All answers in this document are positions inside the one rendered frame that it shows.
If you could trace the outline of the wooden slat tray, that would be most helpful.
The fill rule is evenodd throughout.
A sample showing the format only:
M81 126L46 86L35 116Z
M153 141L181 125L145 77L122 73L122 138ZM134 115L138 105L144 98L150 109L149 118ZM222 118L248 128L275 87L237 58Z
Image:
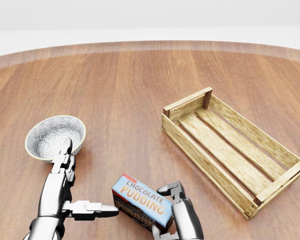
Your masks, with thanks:
M300 176L300 158L207 87L163 109L163 131L245 218Z

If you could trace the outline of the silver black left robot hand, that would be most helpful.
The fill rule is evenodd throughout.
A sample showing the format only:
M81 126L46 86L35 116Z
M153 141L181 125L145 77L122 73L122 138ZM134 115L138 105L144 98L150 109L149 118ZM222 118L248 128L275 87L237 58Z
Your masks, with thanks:
M114 217L117 207L102 203L78 200L72 202L71 187L75 183L76 159L71 154L73 142L67 138L54 156L53 167L48 174L39 201L39 217L55 217L61 220L93 221L97 218Z

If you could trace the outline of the chocolate pudding box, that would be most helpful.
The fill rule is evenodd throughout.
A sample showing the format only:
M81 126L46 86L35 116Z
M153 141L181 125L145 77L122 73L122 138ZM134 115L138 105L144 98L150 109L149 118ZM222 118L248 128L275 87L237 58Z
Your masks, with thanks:
M173 223L172 202L133 178L123 174L112 186L114 205L143 227L156 225L167 233Z

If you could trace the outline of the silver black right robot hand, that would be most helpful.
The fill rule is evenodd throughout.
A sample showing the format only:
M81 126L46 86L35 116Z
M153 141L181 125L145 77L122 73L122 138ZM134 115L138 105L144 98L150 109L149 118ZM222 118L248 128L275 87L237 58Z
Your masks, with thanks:
M162 196L172 196L172 213L176 225L174 234L161 234L156 225L152 226L154 240L204 240L200 220L180 181L157 189Z

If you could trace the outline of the patterned grey white bowl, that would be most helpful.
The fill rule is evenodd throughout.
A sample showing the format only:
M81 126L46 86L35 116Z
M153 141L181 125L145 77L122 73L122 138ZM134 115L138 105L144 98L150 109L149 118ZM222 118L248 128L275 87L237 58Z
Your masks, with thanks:
M72 140L71 154L76 155L86 136L84 123L70 115L57 115L35 125L27 134L25 149L36 159L50 163L67 138Z

